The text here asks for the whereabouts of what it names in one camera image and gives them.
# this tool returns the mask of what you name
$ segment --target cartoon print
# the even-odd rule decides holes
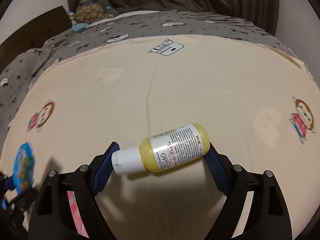
[[[31,117],[29,124],[28,124],[28,131],[31,131],[32,128],[34,128],[36,126],[37,121],[38,121],[38,116],[39,116],[39,113],[36,113]]]
[[[8,129],[10,129],[11,125],[12,125],[13,119],[11,119],[11,121],[8,124]]]
[[[103,33],[104,31],[110,30],[110,29],[112,29],[112,27],[108,27],[108,28],[102,29],[102,30],[100,30],[99,32],[100,32],[100,33]]]
[[[150,50],[148,53],[154,52],[164,56],[170,56],[184,46],[179,43],[175,43],[169,39],[162,42],[160,45],[156,46],[154,49]]]
[[[119,35],[119,36],[114,36],[114,37],[111,37],[110,39],[106,40],[106,42],[114,42],[114,41],[121,41],[125,38],[128,38],[129,37],[129,34],[126,34],[126,35]]]
[[[28,87],[27,87],[27,92],[32,88],[32,86],[33,86],[33,83],[31,83],[30,85],[28,85]]]
[[[58,57],[52,64],[59,63],[62,60],[62,57]]]
[[[9,83],[9,79],[4,78],[3,80],[1,80],[0,86],[5,88],[8,85],[8,83]]]
[[[161,26],[162,27],[166,27],[166,26],[179,26],[179,25],[186,25],[185,23],[162,23]]]
[[[295,97],[293,97],[292,100],[295,103],[296,113],[291,114],[290,122],[295,128],[300,142],[304,144],[304,142],[307,140],[307,130],[310,130],[316,134],[315,119],[309,106],[304,101]]]
[[[76,42],[72,43],[69,47],[72,47],[72,46],[78,44],[79,42],[80,42],[80,41],[76,41]]]
[[[124,72],[123,68],[116,68],[116,67],[106,68],[106,69],[100,70],[97,73],[97,77],[101,78],[102,79],[101,81],[105,85],[108,85],[116,81],[119,77],[121,77],[123,72]]]
[[[52,115],[52,112],[54,110],[55,103],[52,101],[49,101],[41,110],[39,113],[35,113],[28,124],[28,132],[31,131],[35,126],[37,128],[42,128],[42,126],[47,122],[49,117]]]

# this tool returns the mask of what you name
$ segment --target bed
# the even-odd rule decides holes
[[[173,43],[182,47],[156,50]],[[318,86],[306,64],[249,20],[181,10],[123,14],[81,33],[67,30],[42,48],[19,55],[0,80],[1,169],[10,173],[17,148],[30,141],[38,186],[49,170],[74,170],[113,140],[121,148],[135,146],[142,138],[196,119],[208,129],[218,151],[234,163],[254,172],[275,172],[293,237],[318,207],[318,179],[304,183],[317,168],[316,125],[301,139],[290,121],[301,98],[317,120]],[[175,98],[172,91],[181,87],[185,92],[177,94],[179,104],[168,104],[168,97]],[[33,114],[49,101],[55,103],[52,117],[41,129],[31,127]],[[300,166],[302,175],[292,181],[288,171],[300,164],[302,152],[308,159]],[[113,174],[97,201],[118,239],[203,239],[225,200],[209,179],[202,161],[162,176]],[[175,206],[166,200],[170,196],[184,199]],[[201,203],[193,204],[195,198]],[[302,199],[305,205],[297,207]],[[153,214],[159,214],[159,220]],[[245,219],[246,214],[234,236],[243,230]],[[177,221],[186,227],[173,230]],[[150,230],[144,229],[145,223]]]

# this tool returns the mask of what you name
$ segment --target metal screw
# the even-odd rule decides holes
[[[235,171],[242,171],[242,167],[240,166],[240,165],[235,165],[235,166],[233,166],[233,169],[235,170]]]
[[[80,166],[80,171],[86,171],[88,168],[88,165],[82,165]]]
[[[272,177],[272,176],[273,176],[273,173],[272,173],[272,171],[266,171],[266,175],[267,175],[268,177]]]
[[[56,171],[55,170],[49,171],[48,175],[49,177],[53,177],[54,175],[56,175]]]

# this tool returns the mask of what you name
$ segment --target bottle label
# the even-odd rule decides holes
[[[203,154],[201,137],[192,124],[151,136],[149,139],[159,170],[189,162]]]

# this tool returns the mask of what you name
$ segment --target red object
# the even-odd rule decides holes
[[[302,132],[302,135],[305,137],[306,133],[307,133],[307,127],[304,124],[303,120],[301,119],[300,115],[292,114],[292,118],[296,121],[296,123],[298,124],[298,126]]]
[[[84,228],[84,225],[80,216],[75,193],[73,191],[67,191],[67,194],[68,194],[68,200],[69,200],[72,218],[75,223],[77,232],[82,236],[88,237],[87,231]]]
[[[36,113],[31,117],[29,125],[28,125],[28,131],[31,131],[32,128],[34,128],[36,126],[37,121],[38,121],[38,116],[39,116],[39,113]]]

